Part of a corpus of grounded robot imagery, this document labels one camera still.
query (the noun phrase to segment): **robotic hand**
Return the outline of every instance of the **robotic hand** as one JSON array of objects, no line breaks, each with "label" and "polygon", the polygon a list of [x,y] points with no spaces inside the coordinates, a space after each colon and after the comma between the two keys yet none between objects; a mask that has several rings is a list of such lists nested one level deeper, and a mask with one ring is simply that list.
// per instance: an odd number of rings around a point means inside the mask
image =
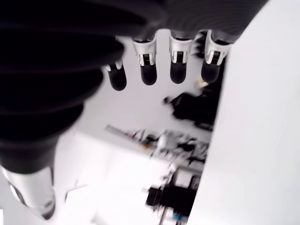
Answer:
[{"label": "robotic hand", "polygon": [[100,87],[100,66],[109,65],[113,88],[126,86],[120,60],[124,47],[115,36],[134,38],[142,80],[153,85],[156,37],[136,37],[170,29],[171,79],[181,83],[191,40],[209,29],[202,77],[210,83],[231,45],[266,1],[2,1],[0,164],[15,197],[41,218],[52,217],[59,136],[76,122],[84,101]]}]

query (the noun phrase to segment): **black fingertip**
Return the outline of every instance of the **black fingertip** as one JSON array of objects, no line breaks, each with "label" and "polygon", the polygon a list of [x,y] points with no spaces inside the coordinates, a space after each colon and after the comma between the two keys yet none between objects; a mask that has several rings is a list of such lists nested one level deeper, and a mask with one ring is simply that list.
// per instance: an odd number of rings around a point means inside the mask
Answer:
[{"label": "black fingertip", "polygon": [[213,83],[217,80],[219,75],[220,66],[216,64],[207,64],[205,60],[203,60],[202,69],[201,69],[201,77],[207,83]]},{"label": "black fingertip", "polygon": [[157,80],[157,71],[156,71],[156,65],[145,65],[141,66],[141,75],[142,75],[142,81],[146,85],[153,85],[155,84]]},{"label": "black fingertip", "polygon": [[117,91],[124,90],[126,88],[127,79],[123,66],[121,69],[109,71],[108,75],[112,88],[114,88]]},{"label": "black fingertip", "polygon": [[182,83],[186,79],[187,75],[187,64],[186,63],[173,63],[171,62],[171,70],[170,70],[170,76],[171,80],[174,83]]}]

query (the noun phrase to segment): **office clutter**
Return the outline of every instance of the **office clutter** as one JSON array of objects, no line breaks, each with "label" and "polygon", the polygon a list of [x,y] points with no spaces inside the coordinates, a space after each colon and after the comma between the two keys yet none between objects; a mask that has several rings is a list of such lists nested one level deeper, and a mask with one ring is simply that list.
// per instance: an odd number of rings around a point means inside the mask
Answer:
[{"label": "office clutter", "polygon": [[191,120],[198,128],[213,130],[222,88],[225,60],[221,64],[220,74],[214,83],[201,88],[201,95],[183,92],[176,98],[166,97],[163,102],[173,109],[173,117],[178,120]]},{"label": "office clutter", "polygon": [[151,157],[158,157],[181,165],[192,162],[205,163],[209,143],[181,131],[165,129],[160,133],[141,129],[138,131],[123,131],[108,125],[106,131],[136,142]]}]

